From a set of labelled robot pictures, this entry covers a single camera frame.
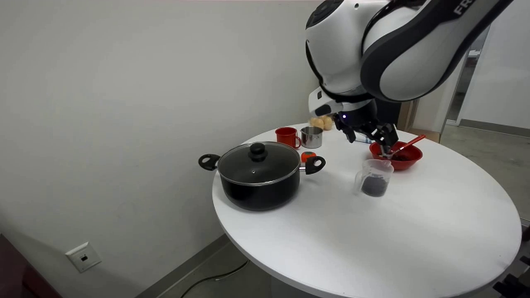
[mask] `baseboard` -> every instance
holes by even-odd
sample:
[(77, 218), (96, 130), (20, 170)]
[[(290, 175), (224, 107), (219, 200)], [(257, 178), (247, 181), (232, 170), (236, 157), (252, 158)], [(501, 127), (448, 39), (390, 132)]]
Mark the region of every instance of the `baseboard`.
[(194, 268), (201, 266), (206, 259), (209, 259), (216, 251), (224, 248), (229, 243), (229, 236), (222, 234), (206, 248), (202, 248), (199, 253), (191, 256), (188, 261), (184, 261), (179, 268), (173, 269), (169, 274), (163, 276), (163, 279), (151, 284), (148, 289), (145, 289), (138, 298), (154, 298), (161, 296), (168, 287), (171, 287), (174, 282), (183, 279), (186, 274), (189, 274)]
[(507, 133), (517, 133), (517, 135), (530, 137), (530, 129), (524, 129), (524, 127), (502, 125), (502, 124), (492, 124), (492, 122), (481, 122), (481, 120), (471, 120), (471, 119), (461, 119), (461, 125), (469, 125), (469, 127), (477, 127), (477, 129), (487, 129), (487, 130), (497, 130), (497, 132), (507, 132)]

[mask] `pot lid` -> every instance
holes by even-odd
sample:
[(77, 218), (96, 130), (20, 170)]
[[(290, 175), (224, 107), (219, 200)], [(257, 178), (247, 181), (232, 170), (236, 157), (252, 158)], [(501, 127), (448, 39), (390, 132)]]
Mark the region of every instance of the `pot lid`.
[(244, 185), (274, 183), (299, 167), (299, 152), (280, 142), (242, 143), (219, 160), (219, 173), (229, 181)]

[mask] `lid knob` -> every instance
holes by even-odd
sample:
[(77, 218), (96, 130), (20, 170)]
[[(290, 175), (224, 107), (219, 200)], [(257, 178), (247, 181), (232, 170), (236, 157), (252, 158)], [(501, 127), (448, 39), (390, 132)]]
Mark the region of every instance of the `lid knob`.
[(251, 158), (255, 162), (262, 162), (267, 157), (265, 143), (264, 142), (254, 142), (251, 145)]

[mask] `red bowl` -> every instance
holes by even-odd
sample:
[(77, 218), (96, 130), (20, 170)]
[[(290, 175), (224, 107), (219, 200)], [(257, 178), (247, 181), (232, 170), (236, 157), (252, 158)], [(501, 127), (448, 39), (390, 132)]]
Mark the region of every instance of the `red bowl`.
[[(396, 142), (393, 148), (398, 150), (405, 143), (406, 142)], [(381, 145), (378, 142), (373, 142), (370, 145), (370, 152), (375, 158), (383, 158), (381, 157)], [(416, 145), (411, 145), (411, 147), (405, 148), (403, 152), (400, 152), (398, 155), (395, 155), (391, 158), (391, 163), (396, 172), (406, 170), (406, 168), (413, 167), (413, 163), (416, 163), (423, 155), (424, 153), (421, 152), (421, 148), (418, 148)]]

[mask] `black cooking pot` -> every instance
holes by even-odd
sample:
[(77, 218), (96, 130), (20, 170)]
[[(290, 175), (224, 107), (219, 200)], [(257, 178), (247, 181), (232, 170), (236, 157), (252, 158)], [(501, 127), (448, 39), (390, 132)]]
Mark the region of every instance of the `black cooking pot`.
[[(199, 165), (206, 170), (219, 168), (226, 193), (252, 210), (287, 203), (300, 185), (300, 155), (280, 142), (242, 143), (224, 155), (206, 153)], [(305, 163), (305, 172), (315, 173), (325, 165), (327, 160), (317, 155)]]

